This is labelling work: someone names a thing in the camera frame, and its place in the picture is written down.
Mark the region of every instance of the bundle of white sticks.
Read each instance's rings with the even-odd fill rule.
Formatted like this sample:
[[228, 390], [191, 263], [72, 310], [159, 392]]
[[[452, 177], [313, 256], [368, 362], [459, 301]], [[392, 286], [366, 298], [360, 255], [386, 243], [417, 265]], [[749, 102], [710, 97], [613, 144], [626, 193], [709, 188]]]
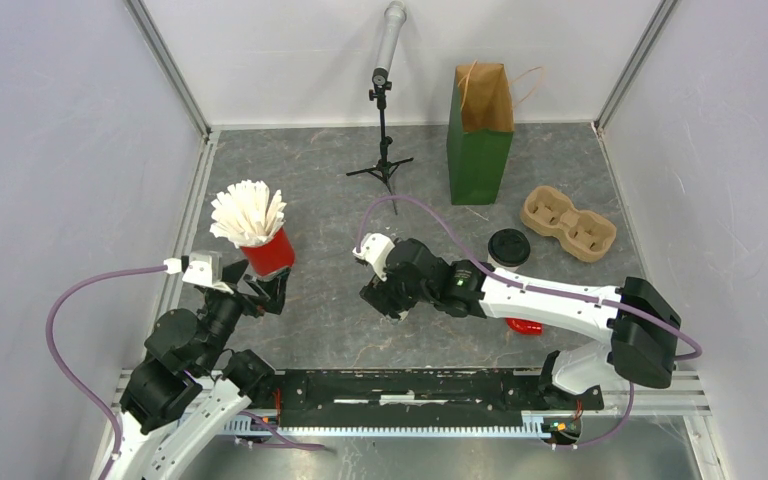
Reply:
[[258, 247], [268, 243], [284, 225], [281, 190], [269, 201], [269, 187], [263, 182], [236, 183], [228, 192], [219, 192], [213, 205], [214, 220], [210, 233], [227, 238], [237, 248]]

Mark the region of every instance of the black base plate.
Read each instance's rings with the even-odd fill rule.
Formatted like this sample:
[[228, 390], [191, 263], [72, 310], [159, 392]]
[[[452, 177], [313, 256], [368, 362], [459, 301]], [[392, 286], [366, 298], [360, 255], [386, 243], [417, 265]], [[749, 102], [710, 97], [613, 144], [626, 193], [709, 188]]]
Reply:
[[[604, 408], [593, 387], [579, 396], [554, 390], [550, 409], [538, 381], [539, 370], [513, 368], [285, 370], [276, 373], [274, 388], [286, 427], [521, 426], [523, 410], [573, 411], [577, 400], [584, 410]], [[389, 395], [444, 403], [408, 405]], [[275, 400], [251, 408], [272, 409]]]

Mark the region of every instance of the mini tripod stand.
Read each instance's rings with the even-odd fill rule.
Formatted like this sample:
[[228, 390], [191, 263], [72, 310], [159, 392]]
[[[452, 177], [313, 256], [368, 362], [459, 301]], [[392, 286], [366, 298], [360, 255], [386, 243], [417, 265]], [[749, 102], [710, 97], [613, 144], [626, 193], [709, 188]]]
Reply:
[[[360, 175], [361, 173], [368, 173], [373, 177], [381, 180], [384, 186], [387, 187], [387, 191], [390, 195], [393, 195], [393, 186], [390, 184], [390, 177], [396, 173], [399, 165], [413, 161], [413, 157], [399, 160], [398, 162], [390, 162], [387, 160], [387, 150], [390, 144], [393, 143], [393, 139], [387, 136], [384, 125], [384, 109], [387, 108], [387, 90], [392, 88], [393, 84], [389, 81], [384, 81], [381, 85], [377, 82], [373, 82], [373, 88], [369, 90], [369, 101], [376, 101], [378, 106], [379, 117], [381, 118], [381, 143], [378, 144], [381, 151], [381, 158], [378, 159], [378, 163], [374, 167], [364, 168], [363, 170], [355, 170], [346, 174], [347, 177], [354, 175]], [[393, 201], [393, 211], [396, 215], [399, 214], [399, 210], [396, 208], [396, 201]]]

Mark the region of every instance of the red object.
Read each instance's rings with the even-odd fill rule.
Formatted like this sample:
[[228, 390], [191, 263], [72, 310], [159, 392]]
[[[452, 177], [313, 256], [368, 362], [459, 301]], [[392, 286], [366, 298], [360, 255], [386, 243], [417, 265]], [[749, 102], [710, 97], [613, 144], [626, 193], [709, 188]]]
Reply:
[[258, 276], [265, 277], [284, 267], [292, 267], [296, 262], [296, 252], [290, 245], [290, 239], [284, 227], [272, 237], [272, 240], [259, 247], [240, 247]]
[[543, 324], [532, 322], [531, 320], [520, 320], [517, 318], [506, 318], [505, 321], [511, 330], [523, 335], [542, 335]]

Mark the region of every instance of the cable connector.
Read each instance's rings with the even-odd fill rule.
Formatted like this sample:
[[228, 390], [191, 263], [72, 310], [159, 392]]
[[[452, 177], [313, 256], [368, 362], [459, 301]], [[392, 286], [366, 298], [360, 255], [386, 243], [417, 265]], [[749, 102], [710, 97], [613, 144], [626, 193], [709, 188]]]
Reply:
[[163, 264], [166, 265], [166, 273], [169, 275], [174, 275], [183, 271], [183, 262], [181, 262], [180, 258], [167, 258], [163, 261]]

